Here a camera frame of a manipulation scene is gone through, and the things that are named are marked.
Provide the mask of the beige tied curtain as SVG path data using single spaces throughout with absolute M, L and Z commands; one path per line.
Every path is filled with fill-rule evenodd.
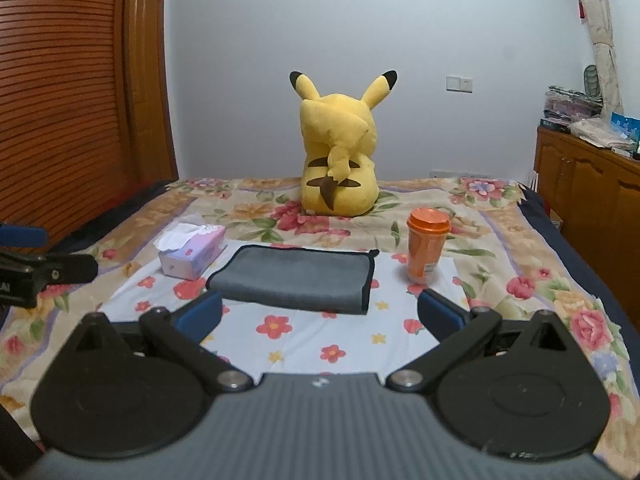
M 623 114 L 624 106 L 620 95 L 610 4 L 608 0 L 580 1 L 585 10 L 598 71 L 603 101 L 602 116 L 610 118 L 612 113 Z

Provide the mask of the white wall switch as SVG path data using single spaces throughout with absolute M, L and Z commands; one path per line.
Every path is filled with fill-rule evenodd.
M 447 76 L 446 90 L 449 92 L 472 93 L 473 81 L 469 77 Z

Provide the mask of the yellow Pikachu plush toy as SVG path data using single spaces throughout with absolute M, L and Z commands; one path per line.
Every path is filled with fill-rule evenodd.
M 290 73 L 302 99 L 300 132 L 306 158 L 300 203 L 307 214 L 358 217 L 378 199 L 372 155 L 378 145 L 372 110 L 393 90 L 397 73 L 378 76 L 359 99 L 332 93 L 322 96 L 306 75 Z

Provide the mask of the stack of books and clutter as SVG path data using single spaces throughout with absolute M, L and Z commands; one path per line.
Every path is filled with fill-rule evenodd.
M 600 96 L 550 86 L 544 94 L 544 111 L 539 125 L 548 130 L 570 133 L 570 125 L 601 114 L 603 102 Z

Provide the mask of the white floral sheet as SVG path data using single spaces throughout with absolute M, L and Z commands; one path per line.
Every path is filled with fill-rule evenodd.
M 227 243 L 224 252 L 197 281 L 168 278 L 153 260 L 114 292 L 99 310 L 110 321 L 137 321 L 152 307 L 175 311 L 204 292 L 218 271 L 242 245 Z M 294 311 L 224 300 L 218 326 L 202 346 L 260 379 L 265 373 L 376 373 L 385 377 L 437 344 L 419 321 L 420 286 L 408 281 L 406 256 L 382 252 L 375 270 L 366 315 Z M 440 258 L 434 289 L 461 307 L 466 299 L 451 258 Z

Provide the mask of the wooden slatted wardrobe door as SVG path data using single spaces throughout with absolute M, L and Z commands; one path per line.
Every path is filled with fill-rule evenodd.
M 55 244 L 137 181 L 124 0 L 1 0 L 1 219 Z

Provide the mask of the blue picture card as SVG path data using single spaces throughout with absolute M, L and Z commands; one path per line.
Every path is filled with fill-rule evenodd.
M 611 113 L 611 126 L 621 136 L 632 142 L 632 151 L 639 151 L 640 120 L 615 112 Z

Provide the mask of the floral bed blanket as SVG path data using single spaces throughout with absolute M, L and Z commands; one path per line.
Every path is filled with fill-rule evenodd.
M 570 246 L 537 196 L 512 181 L 425 179 L 386 183 L 370 214 L 315 217 L 299 203 L 297 182 L 183 180 L 144 205 L 89 247 L 100 266 L 91 284 L 53 286 L 32 310 L 15 309 L 1 332 L 1 403 L 28 434 L 28 404 L 38 380 L 75 325 L 99 310 L 128 278 L 157 260 L 154 240 L 171 224 L 200 218 L 227 230 L 226 244 L 331 250 L 376 249 L 406 256 L 413 209 L 449 214 L 442 257 L 454 260 L 465 308 L 491 307 L 524 320 L 548 309 L 576 338 L 608 393 L 611 418 L 597 453 L 631 478 L 639 471 L 639 353 L 608 291 L 580 276 Z

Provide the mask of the pink tissue box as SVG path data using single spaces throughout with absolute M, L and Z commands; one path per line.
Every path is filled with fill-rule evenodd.
M 154 242 L 160 267 L 168 278 L 195 281 L 226 248 L 226 228 L 178 222 Z

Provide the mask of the orange lidded cup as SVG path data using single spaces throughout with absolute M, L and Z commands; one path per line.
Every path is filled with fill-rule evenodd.
M 450 217 L 438 209 L 416 208 L 410 212 L 407 226 L 407 272 L 411 281 L 426 285 L 431 281 L 450 234 Z

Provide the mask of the wooden panel door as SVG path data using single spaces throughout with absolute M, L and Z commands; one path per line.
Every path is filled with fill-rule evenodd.
M 138 180 L 175 180 L 167 99 L 164 0 L 124 0 L 127 114 Z

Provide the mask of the purple and grey towel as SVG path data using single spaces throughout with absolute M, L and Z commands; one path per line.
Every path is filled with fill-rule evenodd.
M 365 315 L 376 249 L 336 252 L 245 245 L 206 282 L 224 299 L 309 312 Z

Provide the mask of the wooden side cabinet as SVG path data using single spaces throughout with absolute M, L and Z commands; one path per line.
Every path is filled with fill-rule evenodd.
M 537 129 L 537 193 L 561 233 L 639 324 L 639 163 L 568 133 Z

